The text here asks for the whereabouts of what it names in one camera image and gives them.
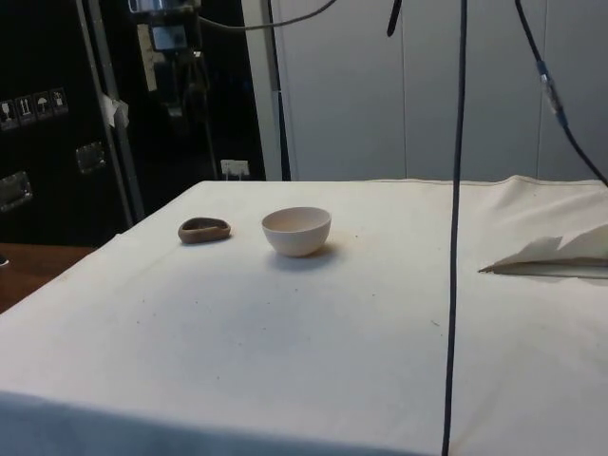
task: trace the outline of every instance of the power socket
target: power socket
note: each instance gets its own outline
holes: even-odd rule
[[[246,160],[222,160],[220,165],[224,176],[249,176],[249,162]]]

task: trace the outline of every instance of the metal bracket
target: metal bracket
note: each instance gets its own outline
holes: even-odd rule
[[[20,171],[0,180],[0,213],[8,212],[34,198],[28,174]]]
[[[97,141],[77,148],[76,161],[81,174],[90,174],[105,167],[104,145]]]

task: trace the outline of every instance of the cable clip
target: cable clip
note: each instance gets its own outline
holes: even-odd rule
[[[567,124],[565,116],[563,115],[563,104],[561,104],[560,94],[556,89],[555,82],[549,74],[546,64],[543,61],[537,63],[539,73],[541,74],[541,84],[544,95],[551,105],[553,114],[556,115],[561,124]]]

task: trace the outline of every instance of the ceramic bowl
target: ceramic bowl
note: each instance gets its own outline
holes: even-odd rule
[[[331,214],[317,207],[282,209],[262,221],[270,245],[287,257],[305,257],[320,249],[331,225]]]

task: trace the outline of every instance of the hanging cable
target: hanging cable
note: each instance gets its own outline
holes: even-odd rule
[[[390,11],[389,27],[387,28],[387,35],[392,36],[397,28],[397,19],[399,19],[399,13],[401,12],[402,0],[394,0],[392,4],[392,10]]]
[[[199,17],[200,22],[202,24],[204,24],[205,26],[209,26],[213,29],[220,29],[223,31],[231,31],[231,32],[235,32],[235,33],[241,33],[243,31],[251,31],[251,30],[264,30],[264,29],[275,29],[277,27],[285,27],[285,26],[289,26],[291,24],[295,24],[297,22],[302,22],[305,21],[307,19],[310,19],[312,17],[315,17],[316,15],[322,13],[323,11],[325,11],[327,8],[329,8],[331,5],[333,5],[335,2],[337,2],[337,0],[330,0],[329,2],[327,2],[325,5],[323,5],[321,8],[314,10],[313,12],[309,12],[308,14],[305,14],[303,16],[299,16],[299,17],[295,17],[293,19],[289,19],[287,21],[283,21],[283,22],[273,22],[270,24],[261,24],[259,26],[227,26],[225,24],[221,24],[219,22],[215,22],[212,21],[210,19],[207,19],[205,17]]]
[[[454,146],[454,173],[452,176],[452,222],[449,244],[449,329],[447,334],[446,401],[444,403],[444,439],[442,456],[449,454],[449,436],[452,423],[452,390],[454,379],[454,347],[456,342],[456,300],[458,290],[458,219],[460,215],[460,181],[463,157],[463,130],[465,126],[466,98],[466,33],[467,1],[460,2],[460,49],[458,63],[458,118]]]
[[[593,174],[598,178],[606,187],[608,187],[608,180],[606,177],[601,174],[601,171],[594,165],[591,159],[584,153],[582,148],[579,146],[579,143],[575,139],[572,131],[570,130],[570,126],[568,124],[568,119],[566,117],[565,110],[563,108],[563,104],[561,104],[561,99],[558,91],[555,87],[555,82],[551,78],[549,74],[549,70],[547,69],[547,65],[541,57],[539,53],[539,49],[536,46],[534,41],[534,36],[532,35],[532,30],[528,25],[528,21],[525,17],[525,13],[522,8],[522,0],[515,0],[515,8],[517,9],[517,13],[520,16],[520,22],[522,23],[523,31],[525,32],[525,37],[528,40],[528,44],[532,49],[532,53],[534,54],[534,60],[536,60],[536,66],[541,75],[541,83],[542,88],[544,89],[544,93],[551,104],[551,108],[556,118],[558,119],[558,123],[560,124],[563,132],[566,135],[566,139],[570,142],[574,150],[579,155],[580,159],[587,165],[587,167],[593,172]]]

